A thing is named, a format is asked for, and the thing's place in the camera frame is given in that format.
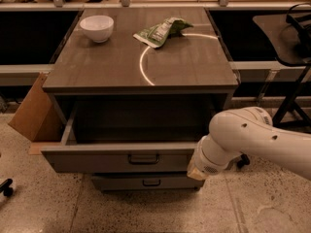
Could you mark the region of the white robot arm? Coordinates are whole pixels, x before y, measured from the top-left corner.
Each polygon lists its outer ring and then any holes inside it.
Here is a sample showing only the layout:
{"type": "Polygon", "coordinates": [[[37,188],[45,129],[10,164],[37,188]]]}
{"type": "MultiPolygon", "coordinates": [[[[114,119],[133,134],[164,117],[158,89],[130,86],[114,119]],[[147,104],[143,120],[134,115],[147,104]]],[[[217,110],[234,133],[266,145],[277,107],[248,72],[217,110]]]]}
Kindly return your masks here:
{"type": "Polygon", "coordinates": [[[222,172],[242,154],[265,158],[311,180],[311,136],[274,127],[271,116],[259,107],[214,115],[209,122],[209,134],[196,145],[188,176],[204,181],[222,172]]]}

